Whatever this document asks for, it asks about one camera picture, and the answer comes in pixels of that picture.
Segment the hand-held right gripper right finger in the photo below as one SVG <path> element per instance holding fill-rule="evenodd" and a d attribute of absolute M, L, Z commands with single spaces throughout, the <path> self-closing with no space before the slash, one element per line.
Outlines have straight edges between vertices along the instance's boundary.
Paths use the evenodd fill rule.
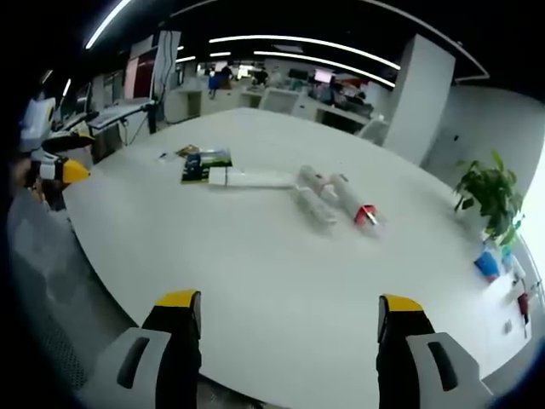
<path fill-rule="evenodd" d="M 418 302 L 381 295 L 377 342 L 380 408 L 486 408 L 492 402 L 478 362 L 451 335 L 436 332 Z"/>

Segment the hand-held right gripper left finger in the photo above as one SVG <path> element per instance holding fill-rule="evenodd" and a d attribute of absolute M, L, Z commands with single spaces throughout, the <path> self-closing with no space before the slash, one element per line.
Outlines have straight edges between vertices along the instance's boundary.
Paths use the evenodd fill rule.
<path fill-rule="evenodd" d="M 202 363 L 201 292 L 157 300 L 140 327 L 118 336 L 99 356 L 79 392 L 86 408 L 195 408 Z"/>

